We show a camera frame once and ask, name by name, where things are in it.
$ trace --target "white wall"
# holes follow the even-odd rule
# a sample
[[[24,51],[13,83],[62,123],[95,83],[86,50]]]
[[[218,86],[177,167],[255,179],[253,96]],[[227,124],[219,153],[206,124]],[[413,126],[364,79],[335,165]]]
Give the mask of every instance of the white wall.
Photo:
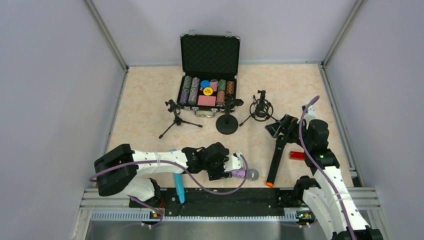
[[[1,1],[0,23],[0,239],[67,239],[123,71],[82,0]]]
[[[180,35],[241,37],[240,62],[322,61],[355,0],[94,0],[129,65],[181,64]]]
[[[423,239],[424,1],[367,1],[328,67],[395,239]]]

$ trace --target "blue disc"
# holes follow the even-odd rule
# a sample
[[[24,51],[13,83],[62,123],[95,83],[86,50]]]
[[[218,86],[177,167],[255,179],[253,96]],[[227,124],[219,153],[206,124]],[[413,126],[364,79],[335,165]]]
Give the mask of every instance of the blue disc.
[[[202,88],[207,88],[207,87],[209,87],[211,84],[209,83],[209,81],[208,80],[203,80],[203,81],[201,81],[200,82],[200,87],[202,87]]]

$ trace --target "red object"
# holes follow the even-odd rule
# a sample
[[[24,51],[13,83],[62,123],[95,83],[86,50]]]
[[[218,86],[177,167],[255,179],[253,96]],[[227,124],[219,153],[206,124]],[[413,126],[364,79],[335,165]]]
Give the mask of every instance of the red object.
[[[290,159],[304,161],[305,154],[300,151],[290,151]]]

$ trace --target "wooden tabletop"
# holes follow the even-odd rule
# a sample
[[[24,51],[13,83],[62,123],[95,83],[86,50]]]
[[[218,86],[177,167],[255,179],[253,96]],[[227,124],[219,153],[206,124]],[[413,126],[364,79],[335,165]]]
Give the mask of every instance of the wooden tabletop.
[[[183,120],[201,124],[203,128],[189,124],[173,126],[162,139],[159,139],[159,135],[172,124],[174,119],[174,115],[167,111],[165,101],[177,100],[181,79],[181,66],[131,67],[116,116],[109,150],[120,144],[130,144],[134,150],[167,152],[170,149],[207,147],[221,142],[230,153],[242,152],[249,167],[259,171],[259,179],[247,181],[244,187],[265,187],[275,148],[275,139],[265,130],[265,125],[273,123],[272,119],[266,122],[250,119],[235,133],[222,135],[217,131],[215,123],[223,113],[217,113],[218,116],[214,118],[206,118],[196,117],[193,111],[181,110],[180,117]],[[258,97],[258,90],[266,90],[266,99],[272,103],[273,117],[276,119],[282,118],[284,114],[299,118],[302,114],[302,106],[316,95],[320,96],[319,101],[314,105],[317,118],[328,123],[330,132],[328,147],[340,163],[346,185],[352,187],[346,155],[318,66],[316,64],[240,65],[236,97],[242,99],[244,105],[237,107],[232,113],[239,123],[249,116],[249,106],[253,102],[253,95]],[[290,151],[302,152],[303,150],[296,144],[286,145],[275,187],[293,187],[301,176],[312,176],[304,161],[289,159]],[[194,176],[200,183],[210,188],[234,188],[241,182],[241,178],[236,177],[209,181],[205,171]],[[171,173],[144,177],[157,180],[161,187],[175,186]],[[183,182],[185,187],[197,187],[186,175],[183,175]]]

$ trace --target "gray floor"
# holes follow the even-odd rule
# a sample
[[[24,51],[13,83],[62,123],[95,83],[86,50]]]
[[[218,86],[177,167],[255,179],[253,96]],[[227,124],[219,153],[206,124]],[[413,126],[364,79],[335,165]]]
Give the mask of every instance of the gray floor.
[[[277,222],[164,222],[149,230],[130,222],[92,221],[85,240],[326,240],[319,224],[311,228]]]

